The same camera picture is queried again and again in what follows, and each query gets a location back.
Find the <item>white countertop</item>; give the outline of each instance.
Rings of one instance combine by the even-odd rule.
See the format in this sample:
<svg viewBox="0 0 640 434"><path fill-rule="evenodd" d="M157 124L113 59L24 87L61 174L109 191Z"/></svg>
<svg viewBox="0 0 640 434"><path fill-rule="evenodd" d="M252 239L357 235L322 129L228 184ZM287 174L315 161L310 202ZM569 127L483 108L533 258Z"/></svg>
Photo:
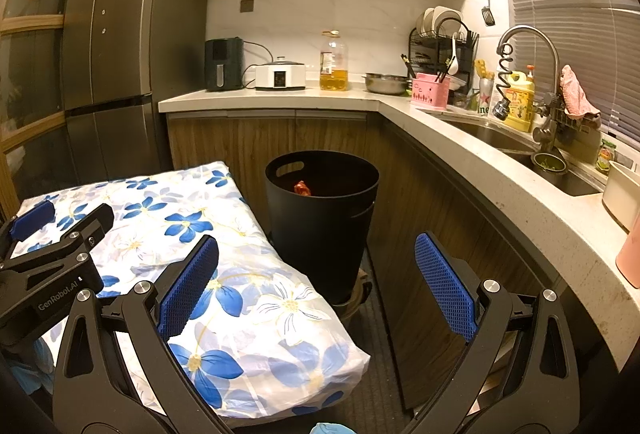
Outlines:
<svg viewBox="0 0 640 434"><path fill-rule="evenodd" d="M307 88L276 93L197 91L159 103L161 112L224 109L380 113L466 178L531 240L580 299L622 368L640 336L640 290L616 268L626 232L602 205L601 194L568 196L500 151L411 106L405 97L357 88ZM556 283L558 291L562 286Z"/></svg>

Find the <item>blue textured pad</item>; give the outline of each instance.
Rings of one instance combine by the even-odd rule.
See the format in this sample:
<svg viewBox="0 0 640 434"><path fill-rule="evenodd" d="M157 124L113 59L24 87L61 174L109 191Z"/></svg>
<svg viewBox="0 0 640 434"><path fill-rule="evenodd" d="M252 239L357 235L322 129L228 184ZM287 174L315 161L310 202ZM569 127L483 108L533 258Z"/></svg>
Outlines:
<svg viewBox="0 0 640 434"><path fill-rule="evenodd" d="M27 240L45 224L50 223L56 216L56 209L49 200L34 206L27 213L16 218L10 234L14 240Z"/></svg>
<svg viewBox="0 0 640 434"><path fill-rule="evenodd" d="M474 300L427 234L415 240L415 261L451 331L470 342L478 330Z"/></svg>
<svg viewBox="0 0 640 434"><path fill-rule="evenodd" d="M162 299L158 333L165 342L184 329L218 267L218 257L218 243L213 237L209 237Z"/></svg>

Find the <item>black trash can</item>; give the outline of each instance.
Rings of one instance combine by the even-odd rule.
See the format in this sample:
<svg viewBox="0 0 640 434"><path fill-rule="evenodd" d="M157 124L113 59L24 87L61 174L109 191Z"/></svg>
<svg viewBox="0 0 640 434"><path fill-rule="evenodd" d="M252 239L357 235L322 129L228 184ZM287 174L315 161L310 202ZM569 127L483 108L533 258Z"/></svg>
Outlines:
<svg viewBox="0 0 640 434"><path fill-rule="evenodd" d="M274 248L329 304L347 302L366 246L378 170L351 154L307 150L277 157L265 174ZM310 196L294 192L299 181Z"/></svg>

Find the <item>floral tablecloth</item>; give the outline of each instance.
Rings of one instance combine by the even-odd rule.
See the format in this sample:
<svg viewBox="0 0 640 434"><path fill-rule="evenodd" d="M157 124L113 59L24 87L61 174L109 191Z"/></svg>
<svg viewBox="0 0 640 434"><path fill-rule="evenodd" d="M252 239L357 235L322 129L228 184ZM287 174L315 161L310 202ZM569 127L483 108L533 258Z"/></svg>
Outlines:
<svg viewBox="0 0 640 434"><path fill-rule="evenodd" d="M314 412L343 400L366 371L369 356L307 277L278 258L224 163L66 189L26 200L20 213L43 199L55 205L54 221L14 256L57 241L101 203L113 208L113 228L92 250L104 281L99 296L155 280L202 234L216 238L218 269L169 345L229 425ZM63 327L44 335L54 357ZM118 340L143 403L162 412L128 335Z"/></svg>

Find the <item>floor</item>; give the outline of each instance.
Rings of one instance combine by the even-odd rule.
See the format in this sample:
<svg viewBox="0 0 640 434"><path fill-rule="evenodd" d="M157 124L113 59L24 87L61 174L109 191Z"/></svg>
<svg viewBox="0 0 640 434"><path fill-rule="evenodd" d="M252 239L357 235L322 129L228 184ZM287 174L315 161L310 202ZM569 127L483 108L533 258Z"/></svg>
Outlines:
<svg viewBox="0 0 640 434"><path fill-rule="evenodd" d="M371 273L368 260L362 268ZM369 369L343 402L306 416L235 429L236 434L308 434L318 422L340 423L357 434L400 434L410 422L402 410L398 380L386 334L380 297L374 289L351 319L348 332L356 345L370 354Z"/></svg>

